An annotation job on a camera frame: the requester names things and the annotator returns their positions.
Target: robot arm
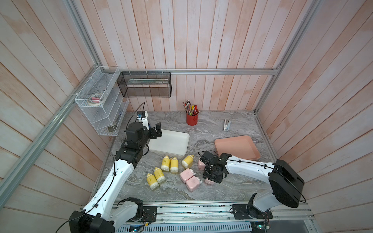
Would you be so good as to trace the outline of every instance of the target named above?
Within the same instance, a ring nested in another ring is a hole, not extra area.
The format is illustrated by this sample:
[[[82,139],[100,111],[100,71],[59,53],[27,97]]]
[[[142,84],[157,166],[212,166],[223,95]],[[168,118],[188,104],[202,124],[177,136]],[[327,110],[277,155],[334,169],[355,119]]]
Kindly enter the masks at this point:
[[[128,125],[127,139],[117,151],[113,167],[97,193],[82,212],[74,211],[70,216],[71,233],[114,233],[129,219],[137,221],[142,218],[142,201],[136,198],[128,198],[111,213],[119,191],[144,155],[148,140],[162,136],[161,123],[156,124],[156,128],[149,127],[147,112],[138,112],[137,120]]]
[[[283,160],[263,163],[225,153],[218,157],[209,151],[205,151],[200,160],[205,164],[203,178],[216,183],[221,183],[227,174],[232,173],[252,177],[271,185],[267,190],[258,195],[255,193],[251,197],[247,211],[252,218],[259,218],[277,205],[283,204],[293,208],[299,205],[304,180]]]

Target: marble table surface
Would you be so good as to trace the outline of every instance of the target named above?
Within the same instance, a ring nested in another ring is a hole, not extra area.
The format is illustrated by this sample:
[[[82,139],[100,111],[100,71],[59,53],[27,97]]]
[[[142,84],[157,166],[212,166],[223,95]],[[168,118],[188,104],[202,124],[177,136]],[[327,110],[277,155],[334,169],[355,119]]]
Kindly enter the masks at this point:
[[[196,176],[202,179],[203,171],[198,170],[197,161],[200,158],[197,152],[206,150],[216,150],[214,141],[218,138],[228,138],[241,135],[249,135],[255,143],[261,158],[261,162],[273,162],[267,145],[255,122],[252,111],[201,111],[198,124],[189,126],[186,124],[186,115],[184,111],[174,112],[148,112],[149,123],[155,126],[162,122],[162,129],[185,132],[190,135],[186,155],[195,156],[193,169]],[[120,127],[119,135],[115,138],[111,150],[111,156],[114,156],[120,148],[125,138],[126,124],[132,113],[126,113],[123,123]],[[229,131],[223,131],[224,119],[231,120]],[[154,167],[160,167],[163,154],[149,152],[142,157],[134,172],[123,185],[117,201],[127,197],[136,197],[144,201],[177,201],[177,200],[226,200],[242,201],[249,200],[255,192],[261,192],[269,187],[268,184],[252,179],[243,175],[228,174],[227,178],[221,184],[207,185],[204,182],[194,192],[190,192],[184,183],[180,180],[179,174],[164,172],[166,181],[155,190],[151,190],[147,181],[147,173],[154,173]],[[184,171],[179,159],[179,172]],[[104,181],[113,165],[112,157],[107,160],[105,170],[100,183]]]

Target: black mesh basket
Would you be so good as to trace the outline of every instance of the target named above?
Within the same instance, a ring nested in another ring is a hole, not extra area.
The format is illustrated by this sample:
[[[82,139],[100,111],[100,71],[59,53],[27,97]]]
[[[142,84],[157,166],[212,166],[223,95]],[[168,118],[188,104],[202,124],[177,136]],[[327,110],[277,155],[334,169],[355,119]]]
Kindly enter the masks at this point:
[[[123,97],[171,97],[170,72],[121,72],[118,86]]]

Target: red pen holder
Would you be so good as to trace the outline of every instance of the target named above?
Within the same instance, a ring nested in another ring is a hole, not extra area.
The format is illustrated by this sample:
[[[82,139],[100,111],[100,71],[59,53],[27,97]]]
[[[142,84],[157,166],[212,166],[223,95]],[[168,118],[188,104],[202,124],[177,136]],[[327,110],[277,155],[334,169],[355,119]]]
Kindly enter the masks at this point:
[[[186,114],[187,115],[186,116],[186,121],[187,121],[186,123],[188,125],[191,125],[191,126],[196,125],[198,123],[198,114],[199,113],[197,113],[197,115],[195,115],[195,116],[190,116],[190,115]]]

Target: pink tray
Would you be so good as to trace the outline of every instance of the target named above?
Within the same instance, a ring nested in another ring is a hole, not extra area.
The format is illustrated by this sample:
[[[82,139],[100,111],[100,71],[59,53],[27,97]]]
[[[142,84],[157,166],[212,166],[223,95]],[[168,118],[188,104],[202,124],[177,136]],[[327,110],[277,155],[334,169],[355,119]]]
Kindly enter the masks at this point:
[[[247,135],[216,139],[215,147],[219,156],[222,153],[227,153],[246,160],[257,160],[260,158],[260,153],[253,140]]]

